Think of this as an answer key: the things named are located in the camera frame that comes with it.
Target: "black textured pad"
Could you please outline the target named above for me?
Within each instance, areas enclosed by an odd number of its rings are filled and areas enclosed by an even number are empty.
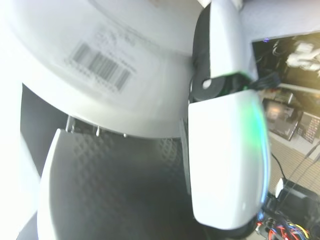
[[[193,218],[179,140],[62,133],[67,147],[50,171],[58,240],[207,239]]]

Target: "barcode label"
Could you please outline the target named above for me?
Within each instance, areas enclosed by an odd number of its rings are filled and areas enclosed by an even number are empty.
[[[72,57],[77,64],[113,85],[119,92],[132,77],[131,72],[103,55],[100,51],[82,43]]]

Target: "white plastic casing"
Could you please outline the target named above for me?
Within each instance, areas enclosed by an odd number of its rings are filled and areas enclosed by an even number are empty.
[[[245,90],[188,107],[189,166],[195,219],[233,230],[266,199],[270,153],[263,108]]]

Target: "barcode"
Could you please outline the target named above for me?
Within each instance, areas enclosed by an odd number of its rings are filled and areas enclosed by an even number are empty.
[[[91,48],[87,43],[82,43],[72,59],[90,72],[112,84],[121,91],[131,78],[132,74],[126,68],[103,55],[100,51]]]

